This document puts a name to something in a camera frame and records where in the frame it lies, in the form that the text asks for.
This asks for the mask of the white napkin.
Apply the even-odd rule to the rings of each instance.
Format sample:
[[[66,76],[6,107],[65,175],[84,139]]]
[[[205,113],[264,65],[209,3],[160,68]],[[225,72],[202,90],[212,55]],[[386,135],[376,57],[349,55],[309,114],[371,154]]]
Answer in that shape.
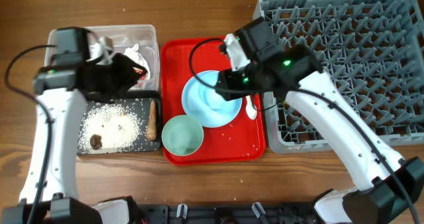
[[[111,57],[113,53],[113,40],[106,36],[100,38],[99,42],[89,45],[90,56],[92,59],[97,58],[103,55],[103,46],[106,47],[106,50]],[[146,59],[138,52],[139,45],[135,44],[131,48],[126,48],[124,55],[130,58],[133,62],[136,62],[138,65],[142,66],[146,70],[146,74],[143,75],[140,80],[149,80],[151,77],[150,68]]]

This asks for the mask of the red snack wrapper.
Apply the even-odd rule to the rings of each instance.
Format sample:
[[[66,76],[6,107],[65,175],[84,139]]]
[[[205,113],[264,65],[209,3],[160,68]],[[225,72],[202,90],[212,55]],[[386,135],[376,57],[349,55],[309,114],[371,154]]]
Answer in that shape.
[[[139,89],[142,89],[145,86],[144,80],[146,78],[146,74],[142,75],[140,79],[137,81],[137,84],[135,85]]]

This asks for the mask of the dark brown food lump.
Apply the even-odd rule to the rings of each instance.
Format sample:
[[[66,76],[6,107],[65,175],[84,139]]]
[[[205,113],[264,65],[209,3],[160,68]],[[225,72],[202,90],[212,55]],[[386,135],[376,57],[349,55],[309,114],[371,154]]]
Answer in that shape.
[[[99,150],[103,146],[101,139],[101,135],[92,135],[90,137],[89,143],[93,150]]]

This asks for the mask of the brown bread stick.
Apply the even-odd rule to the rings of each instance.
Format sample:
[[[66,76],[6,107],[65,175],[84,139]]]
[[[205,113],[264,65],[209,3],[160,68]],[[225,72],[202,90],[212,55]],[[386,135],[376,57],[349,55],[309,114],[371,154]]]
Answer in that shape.
[[[146,137],[148,140],[154,141],[157,138],[157,129],[156,129],[156,102],[152,100],[150,102],[150,110],[148,117],[148,124],[146,127]]]

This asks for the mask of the green rice bowl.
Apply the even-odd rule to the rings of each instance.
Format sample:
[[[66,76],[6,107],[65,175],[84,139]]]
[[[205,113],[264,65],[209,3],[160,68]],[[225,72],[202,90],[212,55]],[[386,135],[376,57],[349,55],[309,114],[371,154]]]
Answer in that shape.
[[[171,118],[162,129],[165,149],[176,156],[189,156],[203,143],[204,131],[201,124],[188,115]]]

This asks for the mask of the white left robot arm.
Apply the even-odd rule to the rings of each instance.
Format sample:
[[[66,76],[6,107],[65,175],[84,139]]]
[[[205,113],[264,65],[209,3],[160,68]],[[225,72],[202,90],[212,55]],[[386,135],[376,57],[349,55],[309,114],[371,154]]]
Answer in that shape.
[[[106,103],[126,93],[146,70],[125,55],[108,64],[55,55],[34,79],[37,124],[30,172],[19,204],[5,208],[2,223],[138,223],[132,197],[89,206],[79,201],[76,152],[79,125],[89,100]]]

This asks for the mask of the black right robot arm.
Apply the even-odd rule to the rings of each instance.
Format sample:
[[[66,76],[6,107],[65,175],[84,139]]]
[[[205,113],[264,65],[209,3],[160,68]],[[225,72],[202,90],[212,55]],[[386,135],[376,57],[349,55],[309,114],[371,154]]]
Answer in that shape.
[[[331,190],[314,203],[323,223],[389,223],[415,209],[423,189],[423,162],[406,160],[388,146],[354,111],[309,49],[274,47],[263,59],[239,44],[222,44],[231,67],[219,74],[217,93],[227,100],[274,91],[301,113],[341,159],[353,181],[348,190]]]

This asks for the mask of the grey dishwasher rack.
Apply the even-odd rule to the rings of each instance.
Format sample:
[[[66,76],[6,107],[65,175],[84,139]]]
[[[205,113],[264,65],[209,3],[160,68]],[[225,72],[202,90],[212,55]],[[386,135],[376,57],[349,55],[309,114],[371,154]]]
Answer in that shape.
[[[258,0],[286,47],[308,47],[348,104],[391,146],[423,143],[417,0]]]

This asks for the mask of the white plastic spoon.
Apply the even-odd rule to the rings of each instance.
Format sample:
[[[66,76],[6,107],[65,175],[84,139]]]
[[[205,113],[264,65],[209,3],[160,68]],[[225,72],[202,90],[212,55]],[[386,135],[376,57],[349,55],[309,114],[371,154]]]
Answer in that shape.
[[[246,107],[245,107],[246,114],[251,120],[255,120],[257,117],[257,110],[252,102],[252,99],[249,95],[246,96]]]

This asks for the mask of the light blue plate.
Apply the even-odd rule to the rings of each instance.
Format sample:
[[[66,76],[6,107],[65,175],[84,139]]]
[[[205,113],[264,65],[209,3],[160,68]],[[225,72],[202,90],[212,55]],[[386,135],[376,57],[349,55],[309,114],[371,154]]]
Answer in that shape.
[[[194,76],[188,80],[182,91],[182,107],[186,115],[198,120],[203,127],[217,128],[230,123],[239,113],[241,106],[235,113],[214,111],[199,98],[198,89],[201,84]]]

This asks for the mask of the clear plastic storage bin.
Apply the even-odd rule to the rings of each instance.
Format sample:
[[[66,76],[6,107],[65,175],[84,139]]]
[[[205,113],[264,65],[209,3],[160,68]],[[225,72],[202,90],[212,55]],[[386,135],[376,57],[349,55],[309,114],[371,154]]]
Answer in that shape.
[[[156,31],[152,25],[113,25],[100,27],[82,27],[89,30],[88,43],[95,44],[100,38],[106,36],[113,40],[113,53],[109,57],[106,47],[103,46],[103,55],[97,58],[90,58],[84,63],[55,66],[50,64],[50,58],[56,53],[57,29],[50,33],[48,48],[46,51],[45,65],[39,69],[34,78],[33,86],[36,94],[43,94],[50,89],[62,89],[64,91],[77,90],[77,73],[80,68],[92,65],[107,65],[112,63],[115,54],[124,54],[126,48],[131,48],[135,44],[139,45],[138,52],[148,62],[151,77],[145,80],[145,86],[141,89],[158,89],[159,79],[159,57],[158,43],[156,41]]]

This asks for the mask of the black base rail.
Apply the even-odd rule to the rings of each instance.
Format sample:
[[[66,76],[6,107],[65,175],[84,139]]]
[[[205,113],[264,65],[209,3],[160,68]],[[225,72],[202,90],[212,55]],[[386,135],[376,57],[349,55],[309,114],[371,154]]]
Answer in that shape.
[[[146,223],[220,224],[220,223],[320,223],[308,202],[265,205],[197,206],[183,203],[175,206],[139,205]]]

